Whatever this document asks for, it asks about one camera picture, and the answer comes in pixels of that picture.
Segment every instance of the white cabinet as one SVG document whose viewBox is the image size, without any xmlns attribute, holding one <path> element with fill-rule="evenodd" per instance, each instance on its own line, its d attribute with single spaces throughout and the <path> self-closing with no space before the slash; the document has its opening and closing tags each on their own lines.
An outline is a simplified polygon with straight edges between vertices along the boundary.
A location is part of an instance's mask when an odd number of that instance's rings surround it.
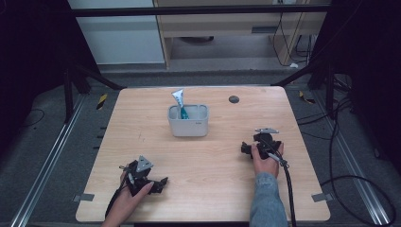
<svg viewBox="0 0 401 227">
<path fill-rule="evenodd" d="M 153 7 L 151 0 L 68 2 L 72 9 Z M 100 70 L 113 68 L 113 65 L 127 68 L 127 65 L 165 63 L 155 16 L 81 17 L 77 20 Z"/>
</svg>

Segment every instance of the metal bracket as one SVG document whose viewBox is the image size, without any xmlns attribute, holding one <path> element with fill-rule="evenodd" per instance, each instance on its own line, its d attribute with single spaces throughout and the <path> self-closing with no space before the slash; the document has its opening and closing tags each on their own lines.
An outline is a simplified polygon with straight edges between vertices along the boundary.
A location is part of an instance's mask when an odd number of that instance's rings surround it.
<svg viewBox="0 0 401 227">
<path fill-rule="evenodd" d="M 153 164 L 148 159 L 146 159 L 142 155 L 139 156 L 138 167 L 136 168 L 136 172 L 142 172 L 152 167 Z"/>
<path fill-rule="evenodd" d="M 75 195 L 73 198 L 73 201 L 79 202 L 79 201 L 93 201 L 95 195 L 94 194 L 85 194 L 83 193 L 82 195 Z"/>
<path fill-rule="evenodd" d="M 324 193 L 321 193 L 321 194 L 312 195 L 312 199 L 315 202 L 318 202 L 318 201 L 332 201 L 334 199 L 334 197 L 330 193 L 329 194 L 325 194 L 325 195 L 324 195 Z"/>
</svg>

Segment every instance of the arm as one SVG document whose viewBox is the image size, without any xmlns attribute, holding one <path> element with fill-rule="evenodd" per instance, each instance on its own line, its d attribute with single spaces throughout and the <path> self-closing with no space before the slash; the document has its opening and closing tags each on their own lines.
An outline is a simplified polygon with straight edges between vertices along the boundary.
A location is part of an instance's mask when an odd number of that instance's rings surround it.
<svg viewBox="0 0 401 227">
<path fill-rule="evenodd" d="M 283 144 L 279 151 L 283 153 Z M 279 165 L 271 158 L 262 160 L 256 146 L 252 146 L 252 153 L 256 179 L 250 226 L 288 226 L 276 180 Z"/>
<path fill-rule="evenodd" d="M 125 172 L 120 177 L 124 181 Z M 102 227 L 117 227 L 123 223 L 135 210 L 139 202 L 146 196 L 153 186 L 153 182 L 145 185 L 134 197 L 131 195 L 130 189 L 126 186 L 121 189 L 112 209 L 102 223 Z"/>
</svg>

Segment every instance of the black stand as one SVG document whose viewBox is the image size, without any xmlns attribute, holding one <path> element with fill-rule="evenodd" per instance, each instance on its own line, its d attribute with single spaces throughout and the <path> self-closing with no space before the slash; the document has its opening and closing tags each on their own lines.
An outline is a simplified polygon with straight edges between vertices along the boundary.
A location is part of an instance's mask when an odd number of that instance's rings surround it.
<svg viewBox="0 0 401 227">
<path fill-rule="evenodd" d="M 318 60 L 311 61 L 309 65 L 300 71 L 294 73 L 286 79 L 283 79 L 277 83 L 273 83 L 271 86 L 284 87 L 306 74 L 312 74 L 311 79 L 308 82 L 310 89 L 317 89 L 324 82 L 326 83 L 326 97 L 325 97 L 325 108 L 327 112 L 333 117 L 333 98 L 334 98 L 334 66 L 333 62 L 325 57 L 321 57 Z"/>
<path fill-rule="evenodd" d="M 117 85 L 105 78 L 101 75 L 96 74 L 89 69 L 81 66 L 81 65 L 71 65 L 70 67 L 65 68 L 64 70 L 64 95 L 65 95 L 65 120 L 64 123 L 67 123 L 71 116 L 74 113 L 74 103 L 73 103 L 73 93 L 72 93 L 72 83 L 77 87 L 80 94 L 88 94 L 91 90 L 91 86 L 88 81 L 81 75 L 84 74 L 86 76 L 95 79 L 104 85 L 114 89 L 114 90 L 122 90 L 126 87 Z"/>
</svg>

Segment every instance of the white plastic container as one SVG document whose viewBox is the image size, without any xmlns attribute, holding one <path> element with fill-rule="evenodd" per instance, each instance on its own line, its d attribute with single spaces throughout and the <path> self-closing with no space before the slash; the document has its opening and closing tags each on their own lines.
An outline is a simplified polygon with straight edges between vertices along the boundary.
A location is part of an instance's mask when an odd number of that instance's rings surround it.
<svg viewBox="0 0 401 227">
<path fill-rule="evenodd" d="M 208 132 L 209 108 L 203 104 L 184 104 L 189 119 L 181 119 L 180 108 L 170 106 L 168 123 L 174 136 L 205 136 Z"/>
</svg>

